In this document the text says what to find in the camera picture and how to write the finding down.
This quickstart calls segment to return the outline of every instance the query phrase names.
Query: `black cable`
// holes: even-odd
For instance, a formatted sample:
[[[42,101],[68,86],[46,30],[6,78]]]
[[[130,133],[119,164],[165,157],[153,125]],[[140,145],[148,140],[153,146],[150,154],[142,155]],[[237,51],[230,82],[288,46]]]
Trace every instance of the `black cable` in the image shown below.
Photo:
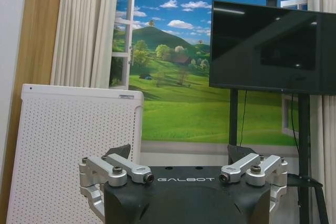
[[[294,140],[295,140],[295,145],[296,145],[296,149],[298,150],[298,154],[299,153],[299,146],[298,146],[298,141],[296,139],[296,135],[295,135],[295,129],[294,129],[294,120],[293,120],[293,100],[294,100],[294,95],[292,94],[292,99],[291,99],[291,105],[290,105],[290,114],[291,114],[291,120],[292,120],[292,130],[293,130],[293,135],[294,135]]]
[[[243,122],[241,123],[242,127],[241,127],[241,133],[240,133],[240,144],[239,146],[241,146],[241,143],[243,141],[243,129],[244,129],[244,119],[245,119],[245,112],[246,112],[246,97],[247,97],[247,90],[245,90],[245,99],[244,99],[244,112],[243,112]]]

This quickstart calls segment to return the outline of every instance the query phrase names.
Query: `curtain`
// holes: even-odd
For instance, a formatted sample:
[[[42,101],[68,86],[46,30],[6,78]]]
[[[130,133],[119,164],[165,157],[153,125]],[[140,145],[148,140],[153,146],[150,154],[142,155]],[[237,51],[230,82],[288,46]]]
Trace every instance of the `curtain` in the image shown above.
[[[336,13],[336,0],[308,0],[308,9]],[[329,223],[336,223],[336,97],[311,95],[310,117],[312,177],[323,183]]]
[[[52,85],[108,88],[117,0],[60,0]]]

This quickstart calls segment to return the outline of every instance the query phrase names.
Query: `window mural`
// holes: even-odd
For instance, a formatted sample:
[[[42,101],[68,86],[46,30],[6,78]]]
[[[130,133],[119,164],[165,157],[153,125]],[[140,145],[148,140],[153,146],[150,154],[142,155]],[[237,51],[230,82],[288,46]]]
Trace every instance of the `window mural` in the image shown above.
[[[129,89],[145,96],[143,140],[228,142],[229,90],[208,86],[211,5],[212,0],[135,0]],[[118,0],[117,17],[125,17],[126,9],[127,0]],[[116,24],[113,51],[123,51],[124,37]],[[111,84],[118,83],[121,69],[117,60],[112,63]],[[244,95],[240,91],[238,142]],[[294,145],[282,130],[281,94],[248,91],[243,144]]]

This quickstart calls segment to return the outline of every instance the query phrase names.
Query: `wooden wall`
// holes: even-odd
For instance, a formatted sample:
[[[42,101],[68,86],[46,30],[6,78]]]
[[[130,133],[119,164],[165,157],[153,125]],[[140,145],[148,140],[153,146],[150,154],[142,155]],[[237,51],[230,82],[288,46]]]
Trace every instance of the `wooden wall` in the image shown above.
[[[6,223],[22,84],[50,83],[59,3],[60,0],[25,0],[0,194],[0,223]]]

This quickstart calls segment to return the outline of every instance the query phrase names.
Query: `white wall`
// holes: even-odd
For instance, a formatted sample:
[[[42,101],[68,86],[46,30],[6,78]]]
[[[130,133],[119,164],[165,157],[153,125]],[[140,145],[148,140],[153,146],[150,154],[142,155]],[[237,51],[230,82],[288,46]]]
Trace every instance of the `white wall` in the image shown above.
[[[0,0],[0,185],[24,0]]]
[[[289,173],[299,173],[299,159],[285,157]],[[141,153],[142,165],[150,166],[223,166],[227,164],[226,155],[195,155],[171,153]],[[281,198],[279,208],[272,224],[299,223],[298,194],[296,188],[288,188],[287,194]]]

